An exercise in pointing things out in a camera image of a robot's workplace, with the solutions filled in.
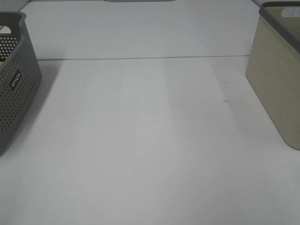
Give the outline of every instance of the white table surface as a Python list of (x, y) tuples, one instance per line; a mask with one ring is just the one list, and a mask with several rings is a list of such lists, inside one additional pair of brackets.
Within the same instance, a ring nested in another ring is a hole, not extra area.
[(31, 2), (22, 11), (39, 59), (249, 55), (250, 0)]
[(248, 57), (43, 61), (0, 157), (3, 225), (298, 225), (300, 154)]

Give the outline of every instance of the perforated basket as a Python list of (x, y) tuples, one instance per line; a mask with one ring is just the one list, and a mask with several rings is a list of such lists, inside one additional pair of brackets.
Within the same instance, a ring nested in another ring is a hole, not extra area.
[(41, 71), (25, 24), (26, 15), (0, 12), (0, 154), (18, 129), (41, 81)]

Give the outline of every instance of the gray bin lid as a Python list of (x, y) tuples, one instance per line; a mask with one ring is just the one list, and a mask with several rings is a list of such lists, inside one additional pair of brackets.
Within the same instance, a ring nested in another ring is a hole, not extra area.
[(259, 14), (300, 53), (300, 2), (265, 2)]

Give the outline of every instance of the storage bin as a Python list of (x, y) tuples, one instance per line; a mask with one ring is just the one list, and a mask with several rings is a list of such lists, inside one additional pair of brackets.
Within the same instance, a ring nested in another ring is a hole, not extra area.
[(24, 13), (0, 12), (0, 154), (19, 127), (36, 95), (41, 71), (26, 28)]
[(284, 141), (300, 150), (300, 2), (260, 8), (246, 77)]

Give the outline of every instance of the basket logo text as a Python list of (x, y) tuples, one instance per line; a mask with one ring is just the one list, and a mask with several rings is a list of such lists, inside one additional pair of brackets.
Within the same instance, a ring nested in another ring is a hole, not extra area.
[(21, 77), (22, 77), (21, 72), (19, 70), (17, 70), (17, 72), (15, 73), (13, 79), (9, 83), (9, 86), (10, 86), (11, 90), (14, 90), (16, 88), (16, 86), (19, 83)]

